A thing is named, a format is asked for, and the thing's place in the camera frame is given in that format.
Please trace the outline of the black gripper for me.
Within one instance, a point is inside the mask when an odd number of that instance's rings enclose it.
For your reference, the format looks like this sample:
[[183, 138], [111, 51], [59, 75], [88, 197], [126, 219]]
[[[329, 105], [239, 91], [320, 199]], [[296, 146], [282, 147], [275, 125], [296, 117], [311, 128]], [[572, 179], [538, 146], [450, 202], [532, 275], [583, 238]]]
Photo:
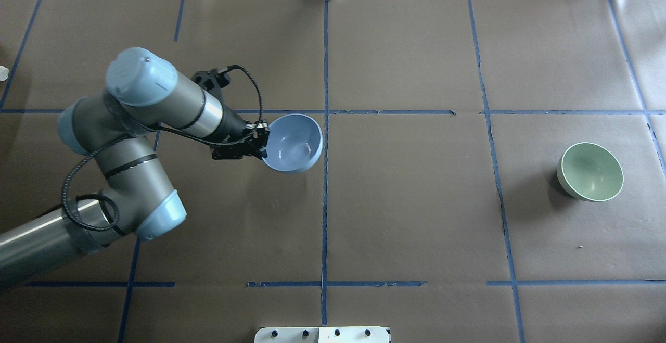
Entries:
[[240, 160], [268, 157], [269, 124], [257, 121], [243, 125], [219, 125], [210, 135], [210, 155], [213, 160]]

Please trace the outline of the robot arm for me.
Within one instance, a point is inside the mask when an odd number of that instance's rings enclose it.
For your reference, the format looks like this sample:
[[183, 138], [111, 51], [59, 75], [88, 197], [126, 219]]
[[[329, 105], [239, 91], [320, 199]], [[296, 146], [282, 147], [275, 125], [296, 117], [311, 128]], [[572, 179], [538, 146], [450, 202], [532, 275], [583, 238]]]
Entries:
[[60, 139], [83, 160], [65, 177], [57, 208], [2, 234], [2, 291], [129, 234], [150, 241], [185, 221], [185, 206], [148, 134], [199, 142], [215, 160], [266, 158], [263, 108], [250, 122], [223, 101], [233, 71], [247, 73], [231, 65], [188, 78], [143, 47], [120, 52], [105, 87], [58, 118]]

